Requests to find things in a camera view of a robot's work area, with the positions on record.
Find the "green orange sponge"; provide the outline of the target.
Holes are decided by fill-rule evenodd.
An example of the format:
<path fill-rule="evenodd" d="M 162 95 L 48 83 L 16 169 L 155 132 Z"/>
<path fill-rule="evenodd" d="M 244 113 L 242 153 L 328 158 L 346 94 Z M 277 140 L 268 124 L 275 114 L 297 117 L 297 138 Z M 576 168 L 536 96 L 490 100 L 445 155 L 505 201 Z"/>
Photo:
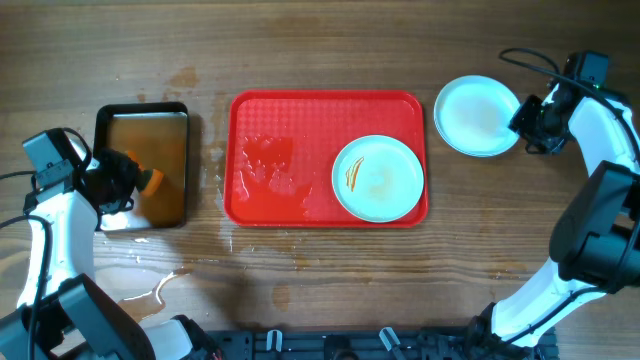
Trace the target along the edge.
<path fill-rule="evenodd" d="M 153 196 L 160 187 L 164 179 L 164 174 L 157 169 L 147 169 L 141 165 L 134 151 L 127 150 L 125 154 L 138 168 L 135 177 L 135 187 L 138 193 L 143 197 Z"/>

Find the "white plate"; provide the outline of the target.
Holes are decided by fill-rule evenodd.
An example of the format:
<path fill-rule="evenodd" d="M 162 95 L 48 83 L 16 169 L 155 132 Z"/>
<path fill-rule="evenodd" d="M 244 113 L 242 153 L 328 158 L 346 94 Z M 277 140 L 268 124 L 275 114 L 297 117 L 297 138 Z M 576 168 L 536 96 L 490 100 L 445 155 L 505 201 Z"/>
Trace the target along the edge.
<path fill-rule="evenodd" d="M 426 180 L 421 162 L 407 145 L 389 136 L 367 135 L 338 153 L 331 185 L 349 214 L 383 224 L 401 219 L 418 205 Z"/>
<path fill-rule="evenodd" d="M 441 115 L 436 122 L 441 137 L 458 152 L 470 156 L 494 156 L 501 151 L 501 140 L 494 128 L 487 128 L 466 115 Z"/>
<path fill-rule="evenodd" d="M 439 92 L 433 109 L 434 124 L 441 115 L 466 115 L 487 128 L 494 128 L 501 140 L 501 151 L 510 150 L 519 136 L 508 129 L 511 118 L 520 107 L 516 95 L 501 82 L 480 75 L 467 75 L 447 83 Z"/>

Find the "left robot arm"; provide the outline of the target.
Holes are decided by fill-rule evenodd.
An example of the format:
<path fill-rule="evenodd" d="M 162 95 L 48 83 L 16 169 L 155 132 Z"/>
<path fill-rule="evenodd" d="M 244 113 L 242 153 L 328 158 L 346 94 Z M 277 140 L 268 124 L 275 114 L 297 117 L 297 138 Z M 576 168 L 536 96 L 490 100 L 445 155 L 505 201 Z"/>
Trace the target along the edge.
<path fill-rule="evenodd" d="M 132 195 L 157 194 L 164 175 L 132 153 L 92 154 L 71 128 L 45 130 L 23 143 L 33 168 L 23 213 L 3 227 L 29 224 L 31 255 L 17 308 L 1 321 L 6 359 L 52 359 L 68 331 L 82 344 L 68 359 L 220 359 L 218 344 L 184 315 L 144 329 L 94 280 L 94 234 L 105 215 L 132 209 Z"/>

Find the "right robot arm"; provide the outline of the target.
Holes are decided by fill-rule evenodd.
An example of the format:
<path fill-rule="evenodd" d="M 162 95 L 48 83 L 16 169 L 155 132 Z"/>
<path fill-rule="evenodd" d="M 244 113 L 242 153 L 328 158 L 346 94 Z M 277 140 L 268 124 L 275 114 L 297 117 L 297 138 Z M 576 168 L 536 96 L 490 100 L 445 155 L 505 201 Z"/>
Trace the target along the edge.
<path fill-rule="evenodd" d="M 571 312 L 639 285 L 639 136 L 626 98 L 604 86 L 608 65 L 590 50 L 552 63 L 549 94 L 529 96 L 510 121 L 529 154 L 576 142 L 588 179 L 553 228 L 544 265 L 471 320 L 468 359 L 540 357 L 542 337 Z"/>

